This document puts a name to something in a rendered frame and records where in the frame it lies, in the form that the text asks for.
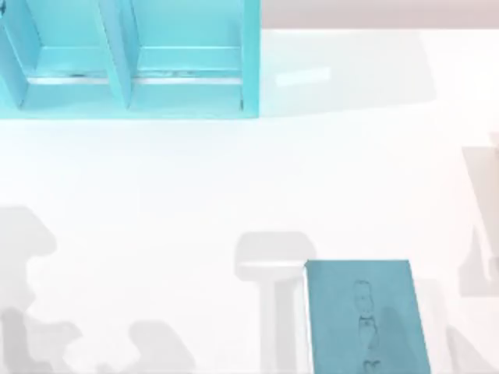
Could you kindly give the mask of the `light blue rack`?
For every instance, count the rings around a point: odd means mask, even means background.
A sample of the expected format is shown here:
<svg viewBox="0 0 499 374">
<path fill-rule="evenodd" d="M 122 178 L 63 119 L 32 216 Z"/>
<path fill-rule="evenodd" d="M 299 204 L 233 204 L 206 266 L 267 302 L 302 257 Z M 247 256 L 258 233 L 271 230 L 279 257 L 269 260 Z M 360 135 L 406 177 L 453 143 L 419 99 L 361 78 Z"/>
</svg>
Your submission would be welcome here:
<svg viewBox="0 0 499 374">
<path fill-rule="evenodd" d="M 255 118 L 261 0 L 0 0 L 0 119 Z"/>
</svg>

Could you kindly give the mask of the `teal book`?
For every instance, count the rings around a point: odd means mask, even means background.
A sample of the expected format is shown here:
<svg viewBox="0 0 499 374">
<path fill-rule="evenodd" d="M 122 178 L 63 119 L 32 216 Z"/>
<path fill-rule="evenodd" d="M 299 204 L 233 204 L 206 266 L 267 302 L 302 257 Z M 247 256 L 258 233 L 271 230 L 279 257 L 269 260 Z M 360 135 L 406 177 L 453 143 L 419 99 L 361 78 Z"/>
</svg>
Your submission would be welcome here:
<svg viewBox="0 0 499 374">
<path fill-rule="evenodd" d="M 407 259 L 304 265 L 313 374 L 431 374 Z"/>
</svg>

